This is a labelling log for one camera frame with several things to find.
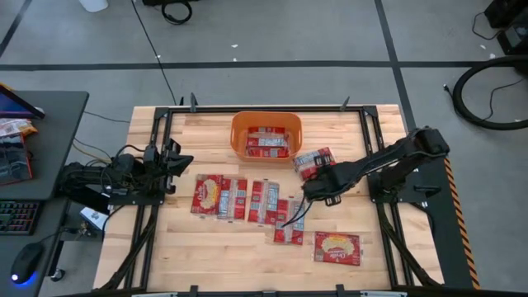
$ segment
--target desk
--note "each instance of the desk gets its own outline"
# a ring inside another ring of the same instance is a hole
[[[46,113],[43,120],[33,120],[39,134],[27,138],[27,148],[34,154],[31,161],[34,179],[0,187],[2,199],[45,200],[54,194],[59,175],[78,124],[83,115],[88,94],[86,92],[16,92],[30,104],[42,107]],[[46,239],[44,255],[40,259],[34,278],[28,285],[11,282],[11,264],[17,254],[28,243],[56,233],[63,223],[68,208],[68,199],[57,197],[44,203],[38,225],[32,236],[0,236],[2,268],[0,269],[0,296],[37,296],[42,280],[47,275],[58,236]]]
[[[134,109],[127,144],[142,147],[149,142],[154,110],[154,107]],[[398,106],[377,106],[377,111],[386,144],[405,136]],[[148,291],[189,291],[191,285],[198,285],[199,291],[335,290],[336,284],[344,284],[347,290],[389,289],[380,225],[365,179],[343,196],[340,205],[332,208],[323,203],[313,205],[306,216],[303,247],[272,244],[273,230],[269,228],[247,222],[227,224],[190,214],[199,173],[243,175],[248,179],[249,191],[253,180],[269,178],[280,183],[280,197],[298,193],[301,185],[290,164],[241,162],[229,145],[233,113],[203,112],[178,113],[172,118],[171,137],[182,146],[181,153],[195,156],[195,161],[175,179],[176,194],[167,196],[159,209]],[[348,112],[298,115],[304,129],[301,153],[329,146],[339,162],[365,156],[358,115]],[[94,287],[110,279],[126,256],[125,251],[130,249],[135,209],[126,206],[108,223]],[[427,216],[409,205],[400,205],[399,212],[410,252],[431,277],[443,282]],[[361,235],[364,264],[354,267],[313,262],[314,231]],[[394,248],[393,253],[398,279],[403,283],[402,266]],[[139,283],[137,267],[142,265],[142,257],[138,259],[134,285]]]

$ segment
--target yellow black hazard stripe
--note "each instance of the yellow black hazard stripe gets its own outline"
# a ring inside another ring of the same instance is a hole
[[[458,224],[460,227],[460,235],[462,237],[462,243],[464,244],[465,257],[468,260],[469,274],[471,275],[471,281],[473,282],[473,287],[477,290],[480,289],[479,277],[477,276],[477,270],[475,269],[475,261],[473,258],[473,253],[471,252],[471,246],[469,245],[468,232],[465,227],[464,216],[462,215],[462,207],[460,207],[459,194],[456,191],[455,178],[453,177],[453,171],[451,170],[451,161],[446,158],[444,160],[445,164],[445,173],[447,174],[447,179],[449,180],[449,185],[451,189],[451,196],[453,197],[453,204],[455,205],[456,217],[458,219]]]

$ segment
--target gray desk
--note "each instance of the gray desk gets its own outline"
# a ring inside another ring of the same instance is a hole
[[[34,160],[31,161],[34,179],[1,186],[0,198],[44,200],[54,194],[57,176],[68,156],[88,94],[86,92],[16,92],[16,94],[30,104],[42,107],[46,117],[43,120],[33,121],[39,134],[29,136],[26,141],[28,149],[34,154]],[[59,241],[59,235],[44,241],[44,254],[32,280],[26,285],[15,285],[11,282],[11,264],[25,245],[56,233],[64,221],[67,208],[68,199],[65,197],[47,200],[32,236],[0,235],[2,250],[0,296],[38,296]]]

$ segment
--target monitor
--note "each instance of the monitor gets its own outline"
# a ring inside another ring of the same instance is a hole
[[[45,114],[0,85],[0,118],[43,119]]]

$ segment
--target keyboard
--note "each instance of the keyboard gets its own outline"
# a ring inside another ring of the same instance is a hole
[[[0,200],[0,236],[32,235],[42,202]]]

